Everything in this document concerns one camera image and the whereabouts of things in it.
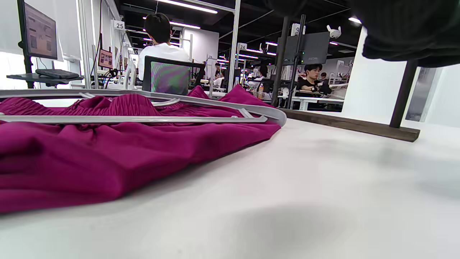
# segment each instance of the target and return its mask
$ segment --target dark metal pole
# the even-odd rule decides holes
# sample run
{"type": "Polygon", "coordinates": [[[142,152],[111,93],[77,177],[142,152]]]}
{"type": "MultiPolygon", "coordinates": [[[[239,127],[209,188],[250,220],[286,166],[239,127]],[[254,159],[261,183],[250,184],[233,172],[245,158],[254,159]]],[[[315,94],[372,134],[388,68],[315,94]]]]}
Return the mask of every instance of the dark metal pole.
{"type": "Polygon", "coordinates": [[[280,89],[281,84],[281,73],[283,71],[283,63],[284,63],[284,51],[286,50],[286,41],[288,40],[288,31],[289,31],[289,24],[291,23],[291,19],[288,16],[284,18],[283,21],[283,31],[281,34],[281,40],[278,42],[278,49],[276,51],[276,57],[278,58],[276,62],[276,74],[275,74],[275,84],[273,85],[273,95],[271,105],[273,107],[278,106],[278,90],[280,89]]]}
{"type": "Polygon", "coordinates": [[[292,94],[294,92],[294,81],[295,81],[295,74],[297,72],[297,63],[299,62],[299,50],[300,50],[300,44],[302,43],[302,38],[304,36],[304,27],[305,27],[305,20],[307,16],[302,14],[302,17],[300,18],[300,29],[299,29],[299,37],[297,38],[297,46],[295,49],[295,57],[294,57],[294,66],[292,69],[292,77],[291,77],[291,86],[289,87],[289,98],[287,99],[287,107],[288,109],[292,109],[291,101],[292,101],[292,94]]]}
{"type": "Polygon", "coordinates": [[[417,71],[417,60],[409,60],[404,71],[404,76],[399,88],[398,99],[396,99],[395,110],[391,117],[390,127],[399,128],[403,120],[404,111],[406,110],[407,100],[409,99],[410,89],[414,82],[415,72],[417,71]]]}
{"type": "MultiPolygon", "coordinates": [[[[19,13],[19,28],[21,29],[21,41],[17,44],[23,49],[24,66],[26,73],[32,73],[32,61],[30,61],[29,50],[27,49],[27,30],[24,10],[24,0],[17,0],[17,11],[19,13]]],[[[34,88],[34,82],[27,82],[27,88],[34,88]]]]}

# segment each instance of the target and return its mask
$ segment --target hanger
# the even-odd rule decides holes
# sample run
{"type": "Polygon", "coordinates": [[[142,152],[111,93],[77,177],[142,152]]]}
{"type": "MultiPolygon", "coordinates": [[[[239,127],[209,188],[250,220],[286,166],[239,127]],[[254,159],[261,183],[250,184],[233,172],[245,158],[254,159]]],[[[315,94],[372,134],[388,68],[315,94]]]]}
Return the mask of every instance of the hanger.
{"type": "Polygon", "coordinates": [[[286,114],[281,110],[256,105],[221,102],[206,100],[190,96],[175,94],[152,93],[141,90],[111,90],[111,89],[27,89],[27,90],[2,90],[0,99],[10,97],[23,97],[29,99],[58,99],[58,98],[92,98],[95,96],[120,96],[124,94],[140,94],[146,98],[166,100],[155,103],[155,107],[165,107],[178,102],[198,106],[219,106],[238,110],[243,118],[220,117],[167,117],[167,116],[15,116],[0,115],[0,120],[7,122],[27,121],[42,124],[115,124],[121,122],[139,123],[264,123],[267,120],[280,126],[286,123],[286,114]]]}

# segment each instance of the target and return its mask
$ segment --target man in white shirt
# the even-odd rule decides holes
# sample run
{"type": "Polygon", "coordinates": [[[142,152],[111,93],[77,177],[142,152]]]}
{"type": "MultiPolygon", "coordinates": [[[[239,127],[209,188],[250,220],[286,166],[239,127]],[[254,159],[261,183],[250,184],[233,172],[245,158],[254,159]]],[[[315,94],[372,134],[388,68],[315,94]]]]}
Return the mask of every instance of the man in white shirt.
{"type": "Polygon", "coordinates": [[[156,13],[147,16],[145,31],[152,39],[153,46],[145,47],[139,54],[139,79],[144,80],[145,57],[155,57],[176,61],[190,62],[189,55],[183,48],[171,45],[171,24],[166,15],[156,13]]]}

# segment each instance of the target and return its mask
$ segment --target computer monitor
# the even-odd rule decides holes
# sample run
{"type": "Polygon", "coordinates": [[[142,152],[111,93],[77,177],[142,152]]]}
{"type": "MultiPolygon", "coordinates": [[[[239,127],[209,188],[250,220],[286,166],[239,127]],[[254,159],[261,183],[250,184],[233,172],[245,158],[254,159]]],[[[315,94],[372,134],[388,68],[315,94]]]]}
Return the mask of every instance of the computer monitor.
{"type": "Polygon", "coordinates": [[[99,52],[99,66],[105,67],[108,69],[114,68],[111,52],[101,49],[101,51],[99,52]]]}
{"type": "Polygon", "coordinates": [[[25,47],[29,56],[57,59],[58,45],[56,22],[28,4],[24,4],[27,42],[25,47]]]}
{"type": "MultiPolygon", "coordinates": [[[[286,41],[286,50],[284,52],[283,65],[293,65],[295,58],[295,49],[297,47],[297,36],[290,36],[286,41]]],[[[324,64],[328,57],[330,35],[329,32],[310,33],[304,35],[304,40],[300,44],[302,55],[299,64],[324,64]]]]}

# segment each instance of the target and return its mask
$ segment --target magenta garment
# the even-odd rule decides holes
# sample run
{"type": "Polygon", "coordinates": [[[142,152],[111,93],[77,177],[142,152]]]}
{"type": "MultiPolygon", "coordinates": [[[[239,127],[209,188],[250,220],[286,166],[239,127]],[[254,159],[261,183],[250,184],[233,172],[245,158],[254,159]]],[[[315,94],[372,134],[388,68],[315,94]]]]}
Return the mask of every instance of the magenta garment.
{"type": "MultiPolygon", "coordinates": [[[[201,87],[189,96],[208,98],[201,87]]],[[[266,106],[241,87],[221,101],[266,106]]],[[[126,115],[231,117],[233,109],[178,103],[154,108],[129,94],[64,109],[24,98],[0,104],[6,115],[126,115]]],[[[45,125],[0,122],[0,213],[75,206],[120,198],[189,165],[210,161],[271,138],[264,124],[45,125]]]]}

